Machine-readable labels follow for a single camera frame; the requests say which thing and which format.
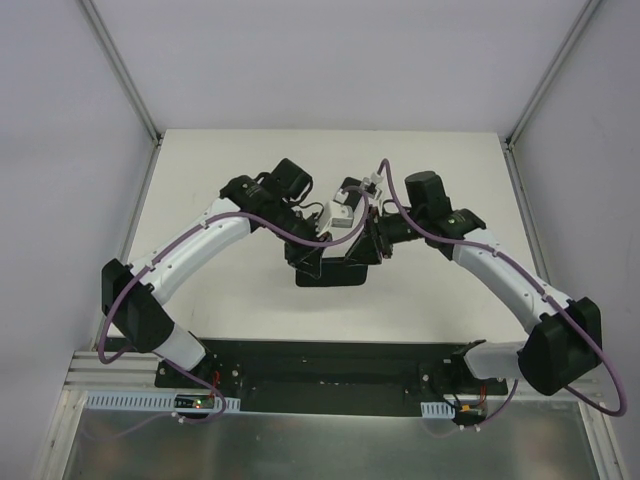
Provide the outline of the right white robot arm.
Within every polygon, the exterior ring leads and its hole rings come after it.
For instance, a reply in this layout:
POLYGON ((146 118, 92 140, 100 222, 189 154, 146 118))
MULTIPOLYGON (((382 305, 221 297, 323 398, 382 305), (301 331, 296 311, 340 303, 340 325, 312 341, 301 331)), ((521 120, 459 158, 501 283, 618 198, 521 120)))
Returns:
POLYGON ((371 208, 346 253, 353 265, 378 265, 396 244, 423 239, 474 275, 515 316, 525 341, 479 340, 458 355, 476 379, 523 379, 551 396, 595 369, 602 360, 601 312, 589 298, 574 300, 508 257, 486 224, 468 209, 455 210, 433 171, 405 180, 410 206, 404 213, 371 208))

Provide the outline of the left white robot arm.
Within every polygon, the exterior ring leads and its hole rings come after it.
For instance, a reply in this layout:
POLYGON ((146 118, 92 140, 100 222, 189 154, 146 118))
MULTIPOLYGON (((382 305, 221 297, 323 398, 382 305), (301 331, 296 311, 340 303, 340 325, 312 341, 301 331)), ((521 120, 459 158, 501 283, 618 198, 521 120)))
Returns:
POLYGON ((129 348, 154 353, 198 378, 211 377, 213 353, 169 316, 165 304, 214 256, 260 227, 284 241, 290 265, 315 264, 325 240, 296 209, 312 187, 312 177, 289 159, 255 178, 232 178, 184 232, 137 261, 113 259, 102 268, 106 324, 124 335, 129 348))

